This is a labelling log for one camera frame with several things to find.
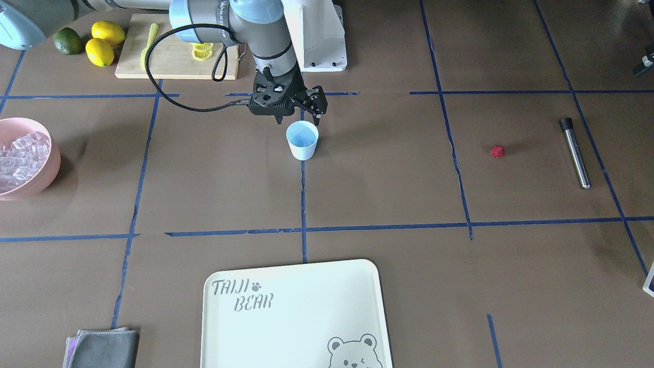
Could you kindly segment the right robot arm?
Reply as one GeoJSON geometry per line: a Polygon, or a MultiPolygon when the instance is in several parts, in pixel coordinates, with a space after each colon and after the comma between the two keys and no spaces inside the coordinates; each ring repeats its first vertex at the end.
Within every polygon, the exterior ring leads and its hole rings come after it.
{"type": "Polygon", "coordinates": [[[327,111],[322,87],[304,84],[281,1],[2,1],[2,45],[28,50],[89,13],[113,9],[168,11],[172,29],[146,48],[151,82],[152,53],[171,35],[226,48],[247,44],[256,65],[253,92],[229,106],[246,105],[252,114],[272,116],[278,124],[301,109],[318,125],[327,111]]]}

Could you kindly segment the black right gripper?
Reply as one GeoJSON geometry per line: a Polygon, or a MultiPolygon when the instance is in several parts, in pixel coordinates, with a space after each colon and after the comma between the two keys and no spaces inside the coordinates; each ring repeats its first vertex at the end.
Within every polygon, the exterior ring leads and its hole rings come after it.
{"type": "Polygon", "coordinates": [[[298,66],[280,76],[273,76],[269,67],[255,73],[248,109],[254,115],[275,117],[277,124],[299,108],[313,117],[314,126],[326,114],[329,103],[322,86],[307,88],[298,66]]]}

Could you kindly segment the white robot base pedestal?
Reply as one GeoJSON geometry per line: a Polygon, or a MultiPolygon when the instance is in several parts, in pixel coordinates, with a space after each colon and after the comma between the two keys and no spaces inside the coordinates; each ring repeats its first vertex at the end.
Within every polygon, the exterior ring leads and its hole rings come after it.
{"type": "Polygon", "coordinates": [[[343,72],[348,66],[342,9],[333,1],[282,1],[300,70],[343,72]]]}

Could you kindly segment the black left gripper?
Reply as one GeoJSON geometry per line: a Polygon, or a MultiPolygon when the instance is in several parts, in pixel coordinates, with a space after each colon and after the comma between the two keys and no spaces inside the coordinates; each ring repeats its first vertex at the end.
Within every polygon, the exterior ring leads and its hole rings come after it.
{"type": "Polygon", "coordinates": [[[635,77],[640,77],[645,72],[651,70],[653,67],[653,46],[648,46],[645,49],[645,55],[640,59],[639,63],[635,66],[635,77]]]}

